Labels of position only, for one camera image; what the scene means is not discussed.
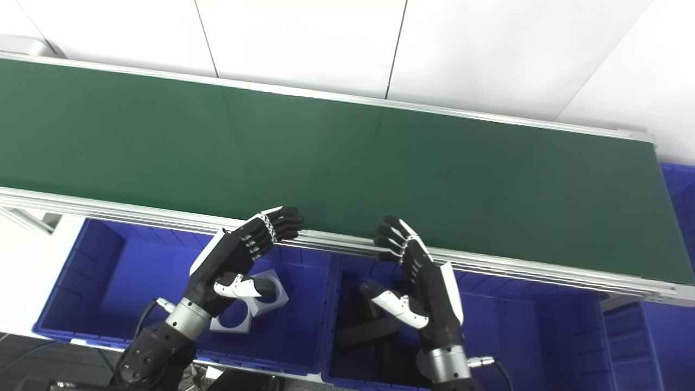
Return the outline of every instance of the silver cylindrical joint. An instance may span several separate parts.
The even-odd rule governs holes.
[[[432,363],[432,381],[444,383],[458,378],[471,377],[464,348],[461,345],[449,346],[427,352]]]
[[[166,323],[188,339],[195,341],[210,325],[211,319],[209,313],[184,297],[174,308],[174,312],[169,315]]]

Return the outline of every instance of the cable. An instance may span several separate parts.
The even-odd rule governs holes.
[[[115,369],[113,369],[113,365],[111,365],[111,361],[108,360],[108,358],[106,357],[106,354],[104,354],[104,352],[101,351],[101,349],[95,348],[95,351],[97,351],[97,353],[101,356],[101,359],[104,360],[104,362],[106,363],[106,366],[108,367],[108,370],[111,371],[111,374],[113,376],[116,376],[116,371],[115,371]]]
[[[149,313],[152,312],[152,310],[157,306],[157,299],[153,298],[148,304],[147,307],[142,311],[142,314],[140,315],[140,320],[138,320],[138,324],[135,327],[135,333],[133,334],[133,341],[138,338],[138,335],[140,334],[140,331],[142,330],[142,325],[145,323],[147,320],[147,317],[149,316]]]
[[[4,371],[5,369],[7,369],[8,367],[11,367],[11,366],[12,366],[13,364],[15,364],[16,362],[21,361],[21,360],[22,360],[23,358],[25,358],[26,356],[29,356],[30,354],[34,353],[35,351],[40,350],[40,349],[43,349],[43,348],[45,348],[45,347],[47,347],[47,346],[53,346],[53,345],[56,345],[56,344],[59,344],[59,343],[60,343],[59,341],[50,341],[50,342],[47,343],[47,344],[39,345],[39,346],[37,346],[37,347],[35,347],[35,348],[33,348],[33,349],[30,349],[30,350],[29,350],[28,352],[26,352],[25,354],[22,354],[20,357],[17,357],[17,358],[14,359],[13,361],[11,361],[9,364],[7,364],[7,365],[5,365],[4,367],[0,368],[0,373],[1,373],[2,371]]]
[[[497,369],[500,371],[502,374],[502,377],[505,378],[505,381],[507,382],[507,388],[509,391],[514,391],[514,386],[512,385],[512,377],[509,375],[509,372],[507,372],[507,369],[505,368],[504,365],[498,360],[495,359],[495,362],[492,363]]]

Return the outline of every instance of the white wall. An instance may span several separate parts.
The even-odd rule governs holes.
[[[0,216],[0,332],[34,336],[33,324],[56,283],[83,218],[64,216],[53,235]]]
[[[79,60],[647,129],[661,159],[695,164],[691,1],[405,4],[0,0],[0,33]]]

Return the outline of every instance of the black robotic finger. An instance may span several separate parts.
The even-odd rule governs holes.
[[[268,241],[262,246],[255,246],[252,248],[249,248],[249,254],[251,254],[251,259],[252,260],[257,260],[260,257],[263,257],[265,254],[270,251],[270,249],[275,245],[272,241]]]
[[[278,240],[292,240],[296,239],[300,235],[299,231],[285,231],[278,235]]]
[[[400,255],[403,252],[403,247],[400,244],[394,242],[392,239],[389,239],[387,237],[375,238],[374,244],[377,247],[381,247],[381,248],[385,248],[387,250],[390,250],[395,255]]]
[[[377,254],[377,259],[381,261],[389,261],[400,263],[402,261],[399,255],[392,253],[391,251],[383,251]]]
[[[369,300],[380,296],[387,290],[388,289],[384,285],[372,280],[367,280],[359,286],[359,291],[362,293],[362,296],[368,298]]]
[[[258,241],[253,241],[254,243],[251,244],[251,241],[248,241],[245,245],[249,249],[249,252],[254,249],[254,248],[265,248],[267,246],[272,246],[274,243],[272,241],[272,237],[270,234],[266,234],[262,237],[259,237]]]
[[[288,231],[301,231],[302,223],[297,221],[283,221],[280,224],[273,224],[272,226],[278,235],[281,235]]]
[[[414,258],[416,260],[429,259],[429,262],[432,261],[432,257],[430,257],[430,254],[428,253],[427,249],[422,247],[422,242],[414,240],[409,241],[408,244],[405,246],[404,257]]]
[[[268,234],[268,228],[261,219],[253,218],[231,232],[237,232],[240,235],[241,241],[259,240],[259,235]]]
[[[300,211],[295,207],[277,207],[265,210],[261,213],[265,214],[271,222],[274,222],[276,220],[281,220],[284,218],[297,217],[299,216]]]
[[[393,229],[397,230],[398,233],[400,233],[405,239],[407,239],[409,236],[417,235],[417,233],[413,231],[413,229],[410,228],[405,221],[398,217],[386,216],[384,217],[384,222]]]
[[[265,224],[261,224],[261,227],[259,227],[254,234],[249,234],[246,236],[246,238],[247,239],[244,240],[244,243],[247,247],[251,247],[253,245],[261,243],[266,239],[272,239],[272,237],[270,236],[270,232],[268,231],[268,228],[265,226]]]
[[[303,217],[301,217],[299,214],[294,214],[294,213],[292,213],[292,214],[278,214],[276,216],[273,216],[272,218],[268,217],[268,219],[270,220],[270,223],[273,225],[278,225],[278,224],[281,224],[281,223],[287,222],[287,221],[292,221],[296,224],[301,224],[304,221]]]
[[[401,235],[400,232],[398,232],[393,227],[389,227],[387,225],[380,225],[377,227],[377,233],[393,240],[399,246],[402,246],[403,243],[405,243],[405,238],[403,237],[403,235]]]

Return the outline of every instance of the floor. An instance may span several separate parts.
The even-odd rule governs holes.
[[[48,344],[46,340],[0,334],[0,390],[12,391],[27,377],[106,385],[118,353],[77,346]],[[183,375],[180,391],[200,391],[190,374]],[[329,384],[287,379],[285,391],[341,391]]]

